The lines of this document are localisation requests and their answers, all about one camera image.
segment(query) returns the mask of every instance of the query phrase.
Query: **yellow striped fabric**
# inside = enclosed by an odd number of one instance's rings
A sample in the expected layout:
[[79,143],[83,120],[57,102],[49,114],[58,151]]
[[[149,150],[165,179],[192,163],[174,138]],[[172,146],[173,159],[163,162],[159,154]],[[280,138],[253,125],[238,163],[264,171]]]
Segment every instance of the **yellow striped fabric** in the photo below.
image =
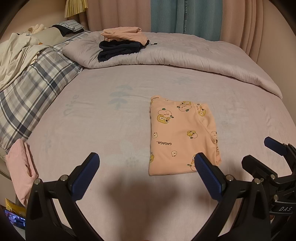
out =
[[67,0],[65,6],[65,18],[71,17],[88,9],[87,0]]

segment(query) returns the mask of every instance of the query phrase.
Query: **blue gripper pad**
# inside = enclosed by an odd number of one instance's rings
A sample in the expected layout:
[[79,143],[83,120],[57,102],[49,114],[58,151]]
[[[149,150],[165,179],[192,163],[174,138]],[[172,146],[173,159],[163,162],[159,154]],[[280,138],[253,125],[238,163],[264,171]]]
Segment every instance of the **blue gripper pad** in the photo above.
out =
[[264,145],[281,156],[285,156],[288,153],[285,145],[281,144],[275,139],[272,139],[271,137],[266,137],[264,139]]
[[195,155],[194,164],[211,197],[220,201],[226,187],[224,174],[217,166],[213,166],[202,152]]
[[80,166],[77,166],[70,174],[68,188],[73,201],[82,199],[99,166],[99,155],[92,152],[85,161]]

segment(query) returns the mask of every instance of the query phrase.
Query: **plaid pillowcase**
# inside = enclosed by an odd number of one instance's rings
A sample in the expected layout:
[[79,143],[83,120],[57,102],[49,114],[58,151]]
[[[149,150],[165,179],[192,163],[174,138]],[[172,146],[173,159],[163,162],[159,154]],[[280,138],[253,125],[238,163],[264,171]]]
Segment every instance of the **plaid pillowcase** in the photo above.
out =
[[50,104],[82,71],[81,65],[63,55],[62,48],[89,33],[79,33],[44,49],[34,64],[0,92],[0,146],[6,152],[17,139],[27,141]]
[[60,22],[60,23],[56,23],[56,24],[50,26],[50,28],[54,27],[56,25],[60,25],[60,26],[63,26],[65,28],[68,28],[68,29],[72,30],[73,32],[77,32],[77,31],[79,31],[79,30],[81,30],[83,28],[83,26],[80,23],[76,22],[73,19],[66,20],[66,21]]

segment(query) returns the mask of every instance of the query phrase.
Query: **screw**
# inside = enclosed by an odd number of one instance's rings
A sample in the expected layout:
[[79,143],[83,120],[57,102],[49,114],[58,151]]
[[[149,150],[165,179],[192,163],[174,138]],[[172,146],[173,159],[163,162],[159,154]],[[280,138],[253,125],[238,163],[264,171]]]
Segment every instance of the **screw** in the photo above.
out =
[[68,175],[62,175],[61,177],[60,177],[60,180],[61,181],[66,181],[68,179]]
[[260,184],[260,183],[261,183],[261,181],[260,181],[258,178],[255,178],[255,179],[254,179],[254,182],[255,182],[256,184]]
[[274,195],[274,200],[275,200],[275,201],[278,201],[278,200],[279,200],[278,195],[276,195],[276,194]]
[[39,183],[40,183],[40,179],[39,178],[37,178],[35,181],[34,181],[34,183],[36,184],[36,185],[38,185]]
[[226,175],[226,180],[231,182],[234,180],[234,177],[232,175]]

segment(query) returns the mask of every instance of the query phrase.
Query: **blue curtain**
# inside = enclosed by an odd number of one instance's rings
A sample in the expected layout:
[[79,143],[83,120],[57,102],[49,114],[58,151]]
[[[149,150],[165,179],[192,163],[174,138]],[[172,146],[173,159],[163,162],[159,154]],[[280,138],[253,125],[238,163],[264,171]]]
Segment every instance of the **blue curtain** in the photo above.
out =
[[193,34],[218,41],[222,0],[151,0],[151,31]]

